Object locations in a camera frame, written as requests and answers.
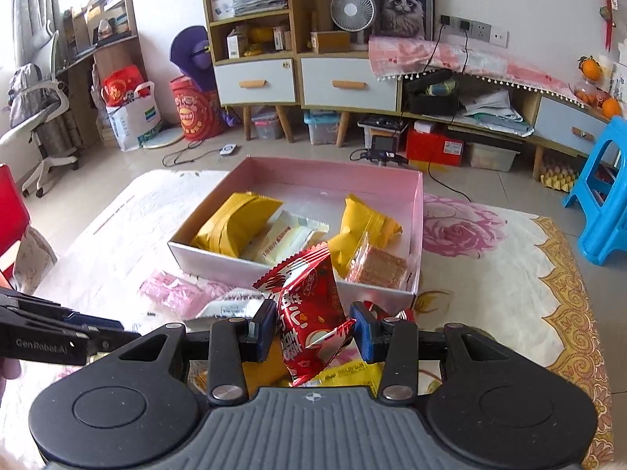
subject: white shopping bag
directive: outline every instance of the white shopping bag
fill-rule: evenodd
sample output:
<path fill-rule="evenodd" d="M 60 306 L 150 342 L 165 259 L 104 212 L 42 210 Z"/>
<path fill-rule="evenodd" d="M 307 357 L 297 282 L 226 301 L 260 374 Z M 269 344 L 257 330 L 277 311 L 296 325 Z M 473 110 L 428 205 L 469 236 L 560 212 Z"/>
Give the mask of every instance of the white shopping bag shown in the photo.
<path fill-rule="evenodd" d="M 139 92 L 145 88 L 150 89 L 150 94 L 142 97 Z M 147 81 L 135 89 L 132 102 L 118 108 L 107 107 L 109 122 L 123 152 L 138 149 L 161 131 L 163 121 L 155 102 L 154 90 L 155 84 Z"/>

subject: gray ribbed surface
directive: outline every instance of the gray ribbed surface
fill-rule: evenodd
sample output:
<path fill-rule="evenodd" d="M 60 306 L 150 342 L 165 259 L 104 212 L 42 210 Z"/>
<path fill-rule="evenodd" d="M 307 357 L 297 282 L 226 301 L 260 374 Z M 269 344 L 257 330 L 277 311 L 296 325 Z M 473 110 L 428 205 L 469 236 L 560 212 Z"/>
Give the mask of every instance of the gray ribbed surface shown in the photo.
<path fill-rule="evenodd" d="M 320 395 L 311 401 L 312 393 Z M 49 465 L 48 470 L 64 467 Z M 181 452 L 145 470 L 469 470 L 425 432 L 417 415 L 365 388 L 261 389 L 215 410 Z"/>

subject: wooden cabinet leg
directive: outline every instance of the wooden cabinet leg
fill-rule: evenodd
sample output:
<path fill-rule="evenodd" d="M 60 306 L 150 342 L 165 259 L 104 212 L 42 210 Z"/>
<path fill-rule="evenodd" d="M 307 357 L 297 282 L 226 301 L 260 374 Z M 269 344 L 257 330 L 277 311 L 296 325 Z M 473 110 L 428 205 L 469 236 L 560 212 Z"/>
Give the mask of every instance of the wooden cabinet leg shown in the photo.
<path fill-rule="evenodd" d="M 337 142 L 338 147 L 344 146 L 344 140 L 346 139 L 346 130 L 349 128 L 350 112 L 343 111 L 340 117 L 340 125 L 337 127 Z"/>
<path fill-rule="evenodd" d="M 250 141 L 250 128 L 253 124 L 250 120 L 250 106 L 244 106 L 244 136 L 247 141 Z"/>
<path fill-rule="evenodd" d="M 283 106 L 275 106 L 278 114 L 278 119 L 281 122 L 283 128 L 283 134 L 290 143 L 294 142 L 294 136 L 292 134 L 292 128 L 290 127 L 290 121 L 287 119 L 287 111 Z"/>
<path fill-rule="evenodd" d="M 544 157 L 544 147 L 537 145 L 535 147 L 534 158 L 534 180 L 540 182 L 540 168 L 542 167 L 542 159 Z"/>

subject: red bucket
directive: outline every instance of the red bucket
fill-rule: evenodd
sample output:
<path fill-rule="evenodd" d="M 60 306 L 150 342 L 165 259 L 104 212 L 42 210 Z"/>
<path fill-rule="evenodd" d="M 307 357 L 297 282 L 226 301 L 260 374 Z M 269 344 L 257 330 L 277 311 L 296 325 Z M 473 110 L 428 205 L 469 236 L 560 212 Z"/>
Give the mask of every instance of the red bucket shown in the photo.
<path fill-rule="evenodd" d="M 170 89 L 186 139 L 198 141 L 224 131 L 217 90 L 201 92 L 187 76 L 170 81 Z"/>
<path fill-rule="evenodd" d="M 142 74 L 136 65 L 128 65 L 116 70 L 102 82 L 102 99 L 109 108 L 121 106 L 126 94 L 134 92 L 143 81 Z"/>

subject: open cardboard box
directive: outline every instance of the open cardboard box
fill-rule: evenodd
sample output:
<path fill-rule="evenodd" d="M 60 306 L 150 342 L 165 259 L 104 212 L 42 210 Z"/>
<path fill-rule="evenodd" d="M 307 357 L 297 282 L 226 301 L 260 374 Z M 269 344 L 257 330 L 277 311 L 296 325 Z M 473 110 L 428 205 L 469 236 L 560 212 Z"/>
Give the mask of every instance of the open cardboard box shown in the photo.
<path fill-rule="evenodd" d="M 389 289 L 344 280 L 337 289 L 344 310 L 354 301 L 372 301 L 398 313 L 411 307 L 418 292 L 422 253 L 422 174 L 399 168 L 366 164 L 325 162 L 272 157 L 248 157 L 209 193 L 168 242 L 179 267 L 195 276 L 238 287 L 250 287 L 269 268 L 260 263 L 232 258 L 189 245 L 198 230 L 234 192 L 252 191 L 283 202 L 281 210 L 325 222 L 326 235 L 339 233 L 345 198 L 349 193 L 381 213 L 394 217 L 403 228 L 386 250 L 409 257 L 416 271 L 406 290 Z"/>

